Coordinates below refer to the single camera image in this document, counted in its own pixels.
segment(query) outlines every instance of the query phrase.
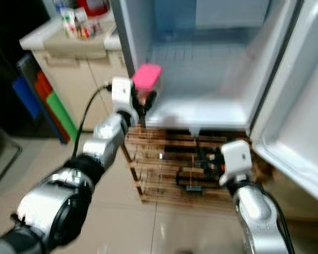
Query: wooden slat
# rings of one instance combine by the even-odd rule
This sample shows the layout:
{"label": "wooden slat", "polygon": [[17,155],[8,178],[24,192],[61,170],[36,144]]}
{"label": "wooden slat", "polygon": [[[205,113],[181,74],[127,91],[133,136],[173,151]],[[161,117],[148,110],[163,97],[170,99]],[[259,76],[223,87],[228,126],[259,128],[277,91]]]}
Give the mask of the wooden slat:
{"label": "wooden slat", "polygon": [[[202,180],[198,180],[198,179],[194,179],[192,181],[194,186],[201,186],[201,187],[205,187],[205,188],[210,188],[207,189],[206,191],[210,191],[210,193],[218,193],[219,191],[222,192],[221,188],[214,188],[217,187],[217,183],[209,183],[209,182],[204,182]],[[161,181],[159,180],[146,180],[143,181],[142,179],[140,179],[139,181],[136,182],[136,186],[141,186],[141,187],[151,187],[151,188],[181,188],[181,187],[177,187],[175,185],[175,177],[171,177],[171,178],[163,178],[161,177]]]}
{"label": "wooden slat", "polygon": [[[171,135],[165,133],[137,133],[128,132],[127,138],[140,138],[140,139],[167,139],[167,140],[181,140],[181,141],[194,141],[195,138],[190,135]],[[227,142],[227,137],[206,137],[199,136],[198,141],[206,142]]]}
{"label": "wooden slat", "polygon": [[[142,151],[142,150],[137,150],[133,151],[136,153],[135,159],[143,159],[143,158],[151,158],[151,159],[160,159],[160,153],[162,153],[162,156],[164,157],[165,160],[187,160],[191,161],[192,156],[194,158],[197,158],[198,155],[197,153],[182,153],[182,152],[158,152],[158,151]],[[209,158],[211,155],[214,155],[214,153],[206,153],[205,156],[206,158]]]}
{"label": "wooden slat", "polygon": [[[164,190],[164,191],[172,191],[172,192],[178,192],[178,191],[184,190],[184,188],[177,187],[174,184],[170,184],[170,183],[150,183],[150,182],[142,183],[141,181],[138,181],[136,183],[136,186],[145,190],[154,189],[154,190]],[[212,197],[217,200],[220,200],[220,199],[226,200],[226,201],[231,200],[228,191],[220,189],[220,188],[215,188],[215,189],[206,188],[203,191],[203,195]]]}
{"label": "wooden slat", "polygon": [[141,167],[142,165],[153,165],[154,167],[173,166],[173,167],[189,167],[192,161],[178,161],[178,160],[158,160],[158,159],[141,159],[129,163],[130,167]]}
{"label": "wooden slat", "polygon": [[[180,170],[180,167],[175,167],[175,166],[173,166],[173,167],[172,166],[159,167],[159,166],[155,166],[154,165],[154,167],[151,167],[151,166],[149,166],[149,167],[147,167],[147,166],[136,166],[135,169],[138,170],[138,171],[156,172],[157,174],[160,174],[160,175],[163,175],[163,174],[176,175],[178,170]],[[202,172],[201,168],[193,168],[191,171],[192,171],[192,175],[193,176],[203,175],[203,173],[201,173]]]}
{"label": "wooden slat", "polygon": [[187,207],[209,208],[217,212],[235,215],[235,206],[231,200],[221,200],[215,197],[191,196],[183,192],[177,193],[171,192],[170,190],[166,190],[166,192],[162,194],[155,189],[146,189],[145,194],[141,196],[141,198],[143,202],[159,202]]}
{"label": "wooden slat", "polygon": [[144,195],[155,195],[164,197],[176,197],[181,199],[191,199],[197,198],[198,200],[205,199],[210,202],[222,201],[226,203],[231,203],[232,199],[227,190],[224,189],[205,189],[203,195],[192,195],[187,194],[183,188],[166,185],[166,189],[157,188],[155,184],[145,187]]}
{"label": "wooden slat", "polygon": [[[244,131],[208,131],[207,135],[204,134],[205,132],[202,131],[198,139],[200,141],[228,141],[228,137],[237,137],[247,139],[247,135]],[[167,138],[174,138],[174,139],[181,139],[181,140],[193,140],[194,138],[190,135],[189,131],[178,131],[178,130],[164,130],[164,129],[152,129],[152,128],[130,128],[128,134],[135,135],[137,137],[151,137],[151,138],[160,138],[160,139],[167,139]]]}
{"label": "wooden slat", "polygon": [[[184,147],[195,147],[194,141],[183,141],[183,140],[163,140],[163,139],[140,139],[130,138],[126,139],[129,144],[141,144],[141,145],[152,145],[152,146],[184,146]],[[220,147],[223,142],[199,142],[200,147],[214,148]]]}
{"label": "wooden slat", "polygon": [[[175,184],[175,179],[176,179],[176,171],[173,170],[161,170],[160,172],[156,171],[156,170],[152,170],[152,169],[141,169],[138,170],[139,174],[141,172],[141,181],[144,182],[152,182],[150,179],[147,179],[147,173],[156,173],[158,175],[158,178],[160,178],[162,180],[162,182],[165,183],[174,183]],[[205,175],[202,173],[197,173],[197,172],[192,172],[192,173],[188,173],[188,172],[184,172],[181,174],[182,177],[185,177],[187,179],[181,179],[180,183],[184,184],[186,182],[189,181],[189,177],[191,177],[192,179],[192,183],[194,185],[198,185],[198,186],[202,186],[202,187],[218,187],[218,183],[216,182],[210,182],[210,181],[206,181],[205,180]]]}
{"label": "wooden slat", "polygon": [[147,164],[143,162],[136,162],[133,161],[129,164],[130,167],[134,167],[136,169],[146,169],[146,170],[160,170],[160,171],[174,171],[180,169],[180,166],[173,166],[173,165],[159,165],[159,164]]}

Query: cabinet door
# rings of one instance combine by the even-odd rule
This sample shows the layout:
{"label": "cabinet door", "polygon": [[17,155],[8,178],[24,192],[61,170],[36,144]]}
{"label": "cabinet door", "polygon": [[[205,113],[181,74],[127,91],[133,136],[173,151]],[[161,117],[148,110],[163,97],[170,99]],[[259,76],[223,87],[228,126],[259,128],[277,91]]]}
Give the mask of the cabinet door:
{"label": "cabinet door", "polygon": [[[96,91],[87,60],[52,58],[46,51],[34,51],[33,54],[74,124],[79,127],[87,103]],[[97,96],[87,114],[84,130],[92,130],[107,114],[102,98]]]}
{"label": "cabinet door", "polygon": [[305,1],[251,133],[253,148],[318,199],[318,1]]}
{"label": "cabinet door", "polygon": [[[108,58],[90,60],[90,66],[98,86],[112,81],[115,76],[128,77],[122,51],[108,51]],[[101,98],[108,113],[113,112],[111,95],[104,91]]]}

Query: pink lid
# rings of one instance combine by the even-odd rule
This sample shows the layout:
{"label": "pink lid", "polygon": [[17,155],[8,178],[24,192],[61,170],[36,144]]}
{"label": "pink lid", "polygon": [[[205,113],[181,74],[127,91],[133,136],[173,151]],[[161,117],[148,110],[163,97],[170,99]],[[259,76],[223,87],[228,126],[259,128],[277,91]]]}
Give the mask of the pink lid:
{"label": "pink lid", "polygon": [[144,64],[134,73],[132,80],[136,89],[153,90],[155,83],[161,75],[159,65]]}

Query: black cable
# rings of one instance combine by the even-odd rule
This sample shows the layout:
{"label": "black cable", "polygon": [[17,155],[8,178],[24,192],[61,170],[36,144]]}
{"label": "black cable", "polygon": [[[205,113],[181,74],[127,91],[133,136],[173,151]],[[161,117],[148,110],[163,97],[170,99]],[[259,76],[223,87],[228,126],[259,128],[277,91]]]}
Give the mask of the black cable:
{"label": "black cable", "polygon": [[75,158],[76,157],[76,153],[78,151],[78,146],[79,146],[79,139],[80,139],[80,135],[83,131],[83,126],[84,126],[84,122],[85,122],[85,119],[86,119],[86,115],[90,109],[90,106],[94,100],[94,98],[98,95],[98,93],[100,93],[102,90],[106,89],[107,91],[112,91],[112,84],[108,84],[108,85],[104,85],[104,86],[100,86],[95,92],[94,94],[92,95],[89,103],[87,104],[86,106],[86,110],[85,110],[85,113],[83,115],[83,118],[81,119],[81,123],[80,123],[80,126],[79,126],[79,129],[78,129],[78,132],[76,134],[76,138],[75,138],[75,143],[74,143],[74,149],[73,149],[73,153],[72,153],[72,158]]}
{"label": "black cable", "polygon": [[282,210],[281,210],[279,204],[277,203],[277,201],[275,200],[275,198],[270,193],[265,192],[264,194],[266,196],[268,196],[269,199],[271,199],[272,202],[275,204],[275,206],[277,208],[277,211],[279,213],[279,216],[280,216],[280,220],[281,220],[281,224],[282,224],[283,230],[284,230],[284,234],[285,234],[284,237],[285,237],[285,242],[286,242],[286,245],[287,245],[287,249],[288,249],[290,254],[295,254],[295,249],[294,249],[293,244],[292,244],[291,235],[290,235],[287,223],[286,223],[286,219],[285,219],[284,213],[282,212]]}

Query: wooden rack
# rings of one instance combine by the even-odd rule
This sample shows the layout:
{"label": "wooden rack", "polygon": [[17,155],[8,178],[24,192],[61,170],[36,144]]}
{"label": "wooden rack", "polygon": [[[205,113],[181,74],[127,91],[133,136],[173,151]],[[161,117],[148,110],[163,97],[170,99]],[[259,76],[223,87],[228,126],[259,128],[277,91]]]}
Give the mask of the wooden rack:
{"label": "wooden rack", "polygon": [[[236,139],[249,142],[243,132],[202,132],[198,136],[198,146],[212,151]],[[221,189],[218,181],[205,180],[204,171],[195,166],[196,141],[189,132],[138,126],[129,130],[125,144],[122,149],[143,202],[235,212],[228,191]],[[177,186],[178,170],[183,171],[182,175],[185,174],[187,179],[190,176],[191,185],[202,186],[202,194],[188,194],[184,188]]]}

